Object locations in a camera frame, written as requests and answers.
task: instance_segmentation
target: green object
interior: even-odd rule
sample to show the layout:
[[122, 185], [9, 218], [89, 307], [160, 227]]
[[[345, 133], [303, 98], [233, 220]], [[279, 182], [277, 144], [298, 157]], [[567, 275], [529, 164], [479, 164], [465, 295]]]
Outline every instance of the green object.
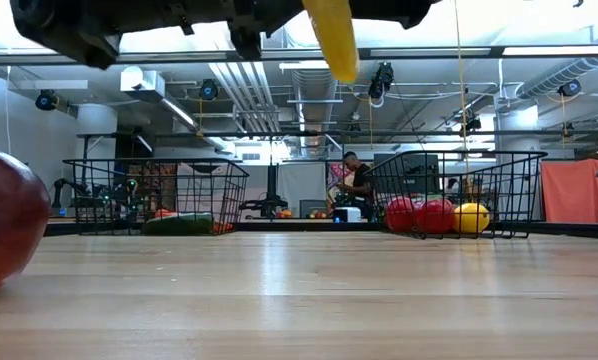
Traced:
[[148, 236], [196, 236], [212, 235], [213, 230], [212, 215], [199, 213], [149, 220], [141, 228], [141, 233]]

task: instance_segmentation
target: pillar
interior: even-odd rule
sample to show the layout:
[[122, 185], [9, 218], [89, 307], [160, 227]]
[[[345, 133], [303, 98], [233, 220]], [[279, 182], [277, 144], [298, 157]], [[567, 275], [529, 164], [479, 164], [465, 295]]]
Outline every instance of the pillar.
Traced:
[[[534, 101], [516, 104], [496, 103], [495, 131], [538, 130], [539, 110]], [[529, 160], [527, 152], [541, 151], [538, 135], [495, 135], [497, 151], [521, 152], [497, 156], [496, 177], [499, 218], [507, 221], [525, 221], [541, 218], [541, 179], [539, 160]]]
[[[117, 131], [117, 111], [115, 109], [99, 104], [85, 104], [79, 106], [77, 115], [77, 134], [112, 134]], [[77, 138], [77, 148], [75, 149], [75, 158], [84, 158], [84, 148], [90, 149], [86, 159], [115, 159], [117, 140], [113, 138], [102, 138], [98, 140], [97, 136], [89, 139], [85, 144], [85, 139]], [[88, 187], [94, 184], [112, 185], [112, 172], [114, 171], [114, 162], [85, 162], [85, 167], [76, 168], [77, 182], [83, 182]]]

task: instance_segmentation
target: person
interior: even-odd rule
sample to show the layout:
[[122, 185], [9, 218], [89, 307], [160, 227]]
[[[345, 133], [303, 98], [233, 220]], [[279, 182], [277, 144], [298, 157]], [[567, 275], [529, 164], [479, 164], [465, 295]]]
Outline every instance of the person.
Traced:
[[348, 170], [355, 172], [355, 177], [352, 181], [352, 186], [341, 183], [337, 185], [337, 187], [341, 189], [341, 191], [357, 198], [361, 198], [362, 200], [356, 201], [357, 206], [355, 207], [358, 207], [361, 210], [361, 215], [363, 217], [372, 221], [374, 213], [372, 185], [370, 179], [365, 174], [370, 170], [370, 167], [362, 163], [354, 152], [346, 153], [343, 157], [343, 163]]

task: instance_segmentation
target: yellow ball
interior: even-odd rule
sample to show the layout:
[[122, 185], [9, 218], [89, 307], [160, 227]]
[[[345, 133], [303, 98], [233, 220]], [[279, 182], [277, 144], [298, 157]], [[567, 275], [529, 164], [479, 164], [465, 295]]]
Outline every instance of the yellow ball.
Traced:
[[468, 203], [455, 209], [454, 229], [460, 234], [480, 234], [490, 224], [490, 214], [485, 206]]

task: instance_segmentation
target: wooden table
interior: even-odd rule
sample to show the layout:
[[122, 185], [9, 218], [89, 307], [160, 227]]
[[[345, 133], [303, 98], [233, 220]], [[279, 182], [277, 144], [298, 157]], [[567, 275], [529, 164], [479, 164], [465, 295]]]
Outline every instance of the wooden table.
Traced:
[[596, 359], [598, 240], [44, 239], [8, 359]]

